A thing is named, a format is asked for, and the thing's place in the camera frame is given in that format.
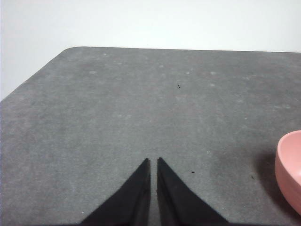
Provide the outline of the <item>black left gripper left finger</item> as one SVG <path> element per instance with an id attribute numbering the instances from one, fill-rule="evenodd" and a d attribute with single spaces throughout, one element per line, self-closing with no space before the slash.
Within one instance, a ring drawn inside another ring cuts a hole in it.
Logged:
<path id="1" fill-rule="evenodd" d="M 145 159 L 125 183 L 81 226 L 146 226 L 151 201 L 151 162 Z"/>

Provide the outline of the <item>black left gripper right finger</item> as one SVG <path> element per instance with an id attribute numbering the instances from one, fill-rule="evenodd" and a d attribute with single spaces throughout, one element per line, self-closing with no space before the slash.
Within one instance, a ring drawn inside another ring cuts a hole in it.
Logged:
<path id="1" fill-rule="evenodd" d="M 163 158 L 157 160 L 157 194 L 163 226 L 223 226 L 223 216 L 200 199 Z"/>

